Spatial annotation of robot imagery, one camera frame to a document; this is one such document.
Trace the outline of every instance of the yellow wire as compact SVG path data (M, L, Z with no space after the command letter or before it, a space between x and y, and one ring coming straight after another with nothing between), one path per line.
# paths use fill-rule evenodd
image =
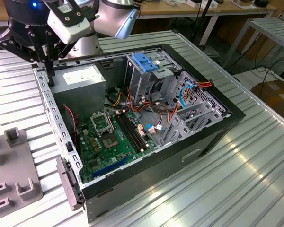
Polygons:
M112 104L112 106L117 106L119 104L120 97L121 97L121 92L119 93L119 97L118 97L117 101L114 104Z

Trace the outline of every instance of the gray tray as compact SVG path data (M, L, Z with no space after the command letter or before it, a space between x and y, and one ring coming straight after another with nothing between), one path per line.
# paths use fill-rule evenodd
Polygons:
M0 218L42 195L25 131L5 130L0 136Z

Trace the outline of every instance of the blue drive bay latch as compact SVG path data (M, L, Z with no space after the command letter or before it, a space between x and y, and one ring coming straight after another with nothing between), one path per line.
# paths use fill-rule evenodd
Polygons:
M158 66L154 65L144 53L133 54L133 59L139 66L142 67L143 72L150 72L158 69Z

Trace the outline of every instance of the slotted metal table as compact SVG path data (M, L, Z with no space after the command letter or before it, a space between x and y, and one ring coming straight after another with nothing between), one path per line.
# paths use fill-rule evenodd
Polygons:
M100 40L105 52L170 44L236 104L246 117L204 157L154 185L91 226L284 226L284 120L181 34L172 31ZM27 133L44 196L0 219L0 227L85 227L71 211L59 156L31 66L0 51L0 134Z
M233 53L236 51L238 45L243 39L245 33L249 28L254 28L256 32L253 34L253 38L250 39L246 47L242 52L248 50L248 48L255 41L256 37L261 33L267 38L275 41L280 46L284 47L284 21L280 18L263 18L263 19L248 19L243 26L241 32L236 38L235 42L232 44L230 50L228 51L225 61L223 63L223 68L225 68L232 58Z

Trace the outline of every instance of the cardboard box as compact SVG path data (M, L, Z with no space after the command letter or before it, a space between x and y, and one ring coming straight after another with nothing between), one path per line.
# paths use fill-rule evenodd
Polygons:
M260 98L284 118L284 82L274 80L260 83L254 86L251 92L259 97L262 85L263 91Z

